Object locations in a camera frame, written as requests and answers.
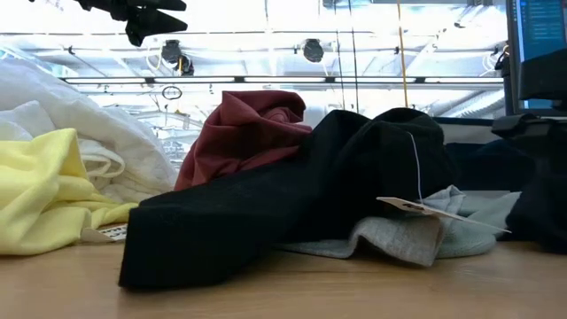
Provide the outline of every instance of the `table surface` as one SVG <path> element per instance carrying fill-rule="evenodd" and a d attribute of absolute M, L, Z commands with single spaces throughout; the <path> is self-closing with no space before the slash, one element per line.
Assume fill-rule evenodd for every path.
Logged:
<path fill-rule="evenodd" d="M 272 253 L 215 287 L 127 292 L 122 245 L 0 259 L 0 318 L 565 318 L 567 257 L 531 244 L 408 268 Z"/>

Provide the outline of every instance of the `red garment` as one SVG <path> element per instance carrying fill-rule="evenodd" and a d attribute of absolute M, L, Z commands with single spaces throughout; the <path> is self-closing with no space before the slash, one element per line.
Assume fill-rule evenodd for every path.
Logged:
<path fill-rule="evenodd" d="M 177 177 L 175 190 L 206 183 L 293 155 L 311 128 L 305 103 L 285 91 L 222 92 Z"/>

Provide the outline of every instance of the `light blue fabric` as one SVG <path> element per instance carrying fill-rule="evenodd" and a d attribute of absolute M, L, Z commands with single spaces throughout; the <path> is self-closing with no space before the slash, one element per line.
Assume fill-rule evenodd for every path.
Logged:
<path fill-rule="evenodd" d="M 423 204 L 450 214 L 506 228 L 505 220 L 519 193 L 502 198 L 467 197 L 450 186 L 423 200 Z M 347 240 L 322 240 L 279 245 L 278 248 L 324 257 L 346 259 L 353 255 L 361 239 L 378 251 L 401 261 L 429 267 L 438 258 L 454 258 L 486 253 L 496 243 L 498 231 L 460 222 L 400 211 L 400 217 L 368 217 L 356 224 Z"/>
<path fill-rule="evenodd" d="M 520 197 L 520 192 L 501 198 L 489 199 L 468 196 L 464 198 L 458 214 L 476 222 L 506 229 L 506 217 Z M 444 221 L 447 224 L 445 237 L 437 258 L 454 258 L 487 253 L 496 245 L 501 231 L 460 221 Z"/>

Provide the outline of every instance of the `ceiling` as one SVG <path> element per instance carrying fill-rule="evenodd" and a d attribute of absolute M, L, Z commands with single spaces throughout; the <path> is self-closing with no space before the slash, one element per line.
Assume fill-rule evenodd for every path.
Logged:
<path fill-rule="evenodd" d="M 177 39 L 183 53 L 192 60 L 196 76 L 402 75 L 395 0 L 352 0 L 352 12 L 347 0 L 338 1 L 336 10 L 327 0 L 185 3 L 186 12 L 169 13 L 185 21 L 187 31 L 148 37 L 141 48 L 128 42 L 125 23 L 96 9 L 86 12 L 73 0 L 35 0 L 33 4 L 15 0 L 10 1 L 10 6 L 2 3 L 0 58 L 27 59 L 58 77 L 172 76 L 171 66 L 159 62 L 159 48 L 166 40 Z M 490 110 L 480 115 L 473 113 L 486 117 L 501 111 L 503 92 L 477 88 L 474 79 L 499 76 L 493 65 L 508 38 L 503 0 L 402 0 L 401 15 L 408 76 L 470 77 L 473 82 L 457 91 L 438 87 L 425 92 L 410 87 L 411 105 L 432 115 L 470 116 L 471 110 Z M 309 38 L 321 41 L 325 51 L 321 63 L 303 57 L 301 45 Z M 182 86 L 183 98 L 176 101 L 176 107 L 201 121 L 218 104 L 222 89 L 266 87 Z M 404 105 L 400 85 L 361 90 L 354 90 L 352 84 L 268 87 L 298 91 L 311 101 L 308 104 L 358 110 L 367 116 Z M 133 105 L 135 109 L 155 111 L 156 100 L 167 103 L 160 96 L 160 86 L 137 84 L 124 89 L 120 85 L 94 84 L 78 88 L 101 105 Z M 99 94 L 111 91 L 111 96 Z M 147 97 L 152 94 L 153 100 Z M 498 109 L 494 107 L 494 96 L 499 98 Z"/>
<path fill-rule="evenodd" d="M 170 13 L 188 30 L 146 38 L 142 48 L 128 42 L 123 22 L 96 9 L 86 12 L 72 0 L 11 1 L 9 10 L 0 10 L 0 39 L 14 54 L 49 63 L 55 74 L 61 68 L 51 64 L 68 68 L 62 75 L 80 77 L 172 75 L 166 66 L 151 67 L 167 39 L 181 41 L 196 76 L 355 75 L 355 66 L 358 76 L 401 75 L 394 4 L 355 5 L 351 14 L 344 5 L 335 11 L 320 0 L 185 2 L 186 12 Z M 491 54 L 507 39 L 503 6 L 432 2 L 402 6 L 408 76 L 490 75 L 487 65 L 497 58 Z M 307 38 L 321 41 L 322 63 L 301 54 Z"/>

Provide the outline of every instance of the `black garment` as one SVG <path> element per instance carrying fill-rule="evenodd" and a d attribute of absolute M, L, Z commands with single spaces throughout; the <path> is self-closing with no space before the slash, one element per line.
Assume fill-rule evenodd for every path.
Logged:
<path fill-rule="evenodd" d="M 537 176 L 506 218 L 506 240 L 535 241 L 550 253 L 567 253 L 567 175 Z"/>
<path fill-rule="evenodd" d="M 451 143 L 447 152 L 459 168 L 461 191 L 521 191 L 535 175 L 535 161 L 505 140 Z"/>
<path fill-rule="evenodd" d="M 454 182 L 443 132 L 394 109 L 373 121 L 331 112 L 292 159 L 143 201 L 130 212 L 120 286 L 215 284 L 275 243 L 347 238 L 383 210 L 376 196 L 418 198 L 412 137 L 427 197 Z"/>

